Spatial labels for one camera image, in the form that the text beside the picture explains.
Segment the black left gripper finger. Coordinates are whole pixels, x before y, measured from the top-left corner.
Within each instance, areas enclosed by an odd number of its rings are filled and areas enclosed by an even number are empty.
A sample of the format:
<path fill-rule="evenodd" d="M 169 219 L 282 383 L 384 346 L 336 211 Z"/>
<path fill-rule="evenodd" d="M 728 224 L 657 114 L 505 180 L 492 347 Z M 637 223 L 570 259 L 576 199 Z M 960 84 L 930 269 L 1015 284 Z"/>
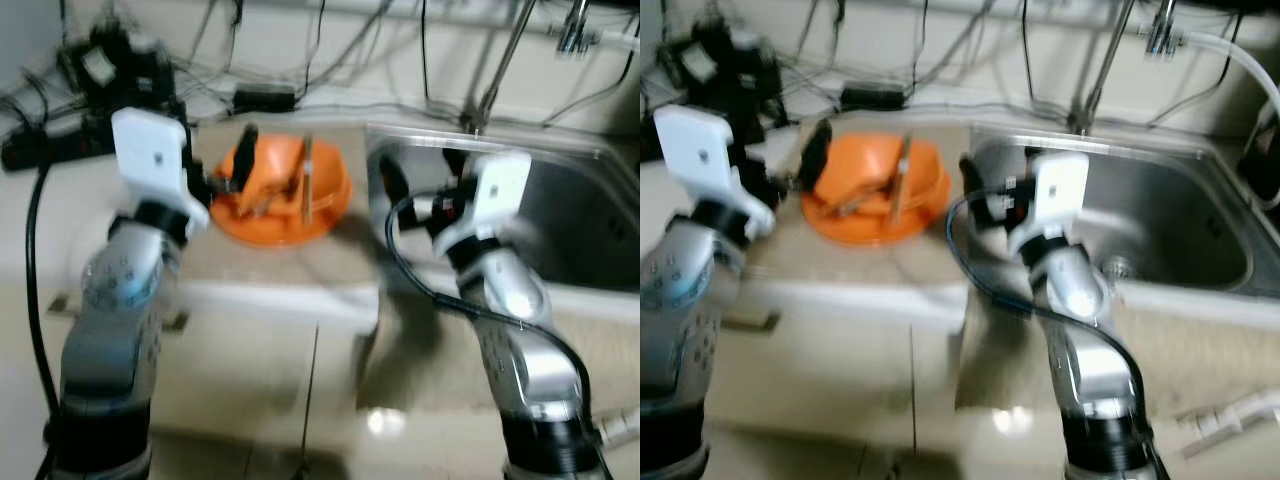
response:
<path fill-rule="evenodd" d="M 828 118 L 815 123 L 814 129 L 803 148 L 803 191 L 813 192 L 822 172 L 826 169 L 832 127 Z"/>
<path fill-rule="evenodd" d="M 250 123 L 244 125 L 242 136 L 233 152 L 232 163 L 232 192 L 244 191 L 256 163 L 256 147 L 259 142 L 259 127 Z"/>

